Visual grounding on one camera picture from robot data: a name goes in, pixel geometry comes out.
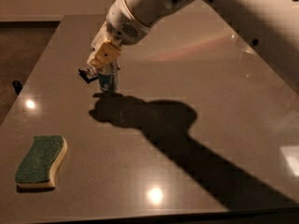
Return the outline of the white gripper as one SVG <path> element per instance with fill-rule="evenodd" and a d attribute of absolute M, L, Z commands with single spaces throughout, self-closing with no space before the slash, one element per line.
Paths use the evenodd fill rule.
<path fill-rule="evenodd" d="M 143 39 L 163 17 L 172 15 L 194 0 L 116 0 L 91 44 L 87 64 L 96 69 L 121 55 L 121 46 Z"/>

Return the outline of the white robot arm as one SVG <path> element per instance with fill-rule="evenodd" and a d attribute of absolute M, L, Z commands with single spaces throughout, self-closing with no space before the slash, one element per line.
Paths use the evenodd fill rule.
<path fill-rule="evenodd" d="M 87 64 L 109 91 L 121 47 L 143 39 L 162 18 L 194 0 L 116 0 L 91 44 Z M 202 0 L 296 91 L 299 90 L 299 0 Z"/>

